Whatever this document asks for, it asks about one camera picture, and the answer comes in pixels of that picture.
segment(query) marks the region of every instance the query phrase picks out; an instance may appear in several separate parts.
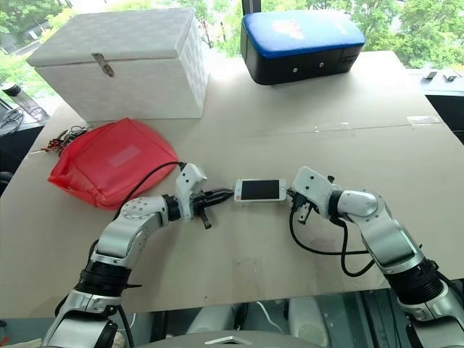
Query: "smartphone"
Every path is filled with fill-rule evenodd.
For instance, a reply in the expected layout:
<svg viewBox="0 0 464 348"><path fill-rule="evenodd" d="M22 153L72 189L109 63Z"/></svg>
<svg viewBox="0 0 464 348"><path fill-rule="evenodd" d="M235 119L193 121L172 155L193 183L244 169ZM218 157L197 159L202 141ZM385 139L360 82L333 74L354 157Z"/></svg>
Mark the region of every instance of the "smartphone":
<svg viewBox="0 0 464 348"><path fill-rule="evenodd" d="M286 198L286 180L239 179L233 198L236 202L281 202Z"/></svg>

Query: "blue lid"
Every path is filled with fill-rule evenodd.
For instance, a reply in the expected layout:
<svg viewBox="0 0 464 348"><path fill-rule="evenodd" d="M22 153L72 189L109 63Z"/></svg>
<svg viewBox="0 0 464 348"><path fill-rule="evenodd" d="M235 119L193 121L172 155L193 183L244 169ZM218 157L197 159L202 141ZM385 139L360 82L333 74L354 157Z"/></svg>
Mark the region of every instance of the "blue lid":
<svg viewBox="0 0 464 348"><path fill-rule="evenodd" d="M342 12L257 12L242 20L249 40L267 58L363 46L361 30Z"/></svg>

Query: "window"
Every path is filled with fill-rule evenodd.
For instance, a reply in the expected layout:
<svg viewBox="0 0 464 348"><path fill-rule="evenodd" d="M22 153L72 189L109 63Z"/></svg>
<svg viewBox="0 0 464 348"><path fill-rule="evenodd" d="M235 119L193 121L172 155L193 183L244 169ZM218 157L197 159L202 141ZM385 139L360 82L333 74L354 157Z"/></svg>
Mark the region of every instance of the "window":
<svg viewBox="0 0 464 348"><path fill-rule="evenodd" d="M41 42L77 13L157 7L194 7L205 51L239 55L240 0L0 0L0 83L20 83L42 104L56 104L25 63ZM343 11L365 34L365 51L392 50L408 68L464 71L464 0L262 0L263 11L287 9Z"/></svg>

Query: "red bag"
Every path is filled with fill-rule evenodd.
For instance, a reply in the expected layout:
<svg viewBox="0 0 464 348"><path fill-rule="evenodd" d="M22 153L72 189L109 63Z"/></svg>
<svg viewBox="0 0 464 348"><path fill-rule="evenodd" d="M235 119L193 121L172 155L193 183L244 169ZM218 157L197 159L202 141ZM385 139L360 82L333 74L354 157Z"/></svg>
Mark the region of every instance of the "red bag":
<svg viewBox="0 0 464 348"><path fill-rule="evenodd" d="M49 182L95 207L116 210L150 170L177 159L159 134L125 118L76 138L61 154ZM158 170L133 197L159 183L174 167Z"/></svg>

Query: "robotic arm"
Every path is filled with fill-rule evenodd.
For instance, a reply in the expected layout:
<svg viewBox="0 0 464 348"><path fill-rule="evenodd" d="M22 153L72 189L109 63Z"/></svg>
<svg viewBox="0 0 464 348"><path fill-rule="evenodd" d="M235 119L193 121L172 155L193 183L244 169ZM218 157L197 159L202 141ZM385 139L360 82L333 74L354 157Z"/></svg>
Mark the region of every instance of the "robotic arm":
<svg viewBox="0 0 464 348"><path fill-rule="evenodd" d="M311 208L323 218L358 226L361 238L410 316L413 347L464 346L464 309L443 282L406 228L396 221L384 199L371 191L343 191L308 167L300 168L291 188L299 221Z"/></svg>
<svg viewBox="0 0 464 348"><path fill-rule="evenodd" d="M175 196L135 198L124 204L119 216L103 231L91 250L75 288L62 303L43 341L63 348L111 347L117 325L109 316L120 308L121 294L147 239L170 221L199 216L205 228L211 223L204 208L225 201L232 190L203 192L207 177L191 163L181 168Z"/></svg>

